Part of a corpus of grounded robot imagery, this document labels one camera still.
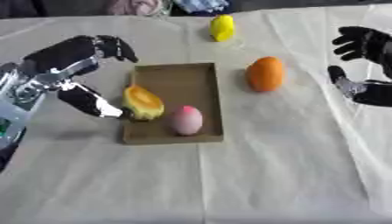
yellow lemon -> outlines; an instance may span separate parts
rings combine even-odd
[[[221,15],[211,21],[211,35],[218,41],[230,39],[235,34],[235,22],[232,16]]]

white tablecloth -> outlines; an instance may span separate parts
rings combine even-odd
[[[74,35],[118,35],[140,64],[215,62],[225,140],[126,146],[120,123],[48,96],[0,175],[0,222],[379,223],[392,221],[392,111],[355,105],[326,67],[382,78],[365,60],[342,63],[331,40],[342,25],[392,31],[392,5],[259,10],[234,14],[228,42],[210,18],[56,17],[0,21],[0,61]],[[243,71],[277,56],[278,91],[249,92]],[[80,79],[118,102],[130,63],[106,60]]]

silver robotic arm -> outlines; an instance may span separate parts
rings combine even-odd
[[[91,116],[130,118],[131,111],[112,106],[97,92],[73,81],[90,73],[99,60],[114,57],[137,62],[132,48],[112,36],[77,36],[26,56],[20,65],[0,66],[0,171],[4,151],[16,149],[25,126],[48,92]]]

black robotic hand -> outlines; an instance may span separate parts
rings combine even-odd
[[[76,36],[24,57],[34,65],[36,73],[43,74],[52,68],[62,70],[73,63],[96,55],[99,58],[115,57],[118,60],[138,62],[132,48],[122,39],[112,36]],[[87,67],[75,75],[94,71],[98,65]]]
[[[332,43],[339,46],[334,52],[344,61],[364,58],[382,66],[392,79],[392,38],[374,29],[348,26],[340,27],[340,37]]]
[[[349,26],[339,28],[341,34],[332,43],[340,46],[334,52],[344,61],[364,58],[382,66],[392,79],[392,38],[374,29]],[[392,82],[380,80],[351,81],[339,66],[329,66],[331,82],[354,102],[392,107]]]
[[[132,48],[120,38],[106,35],[77,36],[24,57],[24,72],[28,76],[37,74],[51,76],[56,71],[69,70],[70,76],[62,81],[56,81],[58,86],[54,90],[59,90],[60,100],[91,116],[123,118],[130,112],[110,105],[99,93],[71,80],[74,75],[83,75],[96,70],[99,67],[98,59],[111,57],[138,62]],[[83,64],[82,69],[70,68],[91,58],[94,58],[94,63]]]
[[[329,66],[331,82],[354,102],[380,107],[392,107],[392,83],[380,80],[351,81],[339,66]]]

orange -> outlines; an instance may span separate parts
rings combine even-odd
[[[276,57],[258,59],[248,67],[246,78],[250,87],[257,92],[276,90],[284,80],[284,64]]]

